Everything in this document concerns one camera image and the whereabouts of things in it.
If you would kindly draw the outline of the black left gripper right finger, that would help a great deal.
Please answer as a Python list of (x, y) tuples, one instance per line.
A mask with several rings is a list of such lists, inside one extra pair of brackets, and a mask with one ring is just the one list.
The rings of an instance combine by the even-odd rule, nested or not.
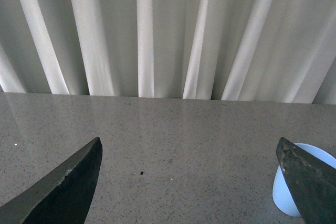
[(335, 168), (284, 137), (276, 156), (304, 222), (335, 223)]

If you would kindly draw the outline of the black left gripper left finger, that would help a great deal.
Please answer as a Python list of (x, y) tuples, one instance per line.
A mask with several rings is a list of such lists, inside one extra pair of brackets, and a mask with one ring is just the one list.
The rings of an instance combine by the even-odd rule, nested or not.
[(101, 162), (102, 144), (96, 137), (1, 206), (1, 223), (84, 223)]

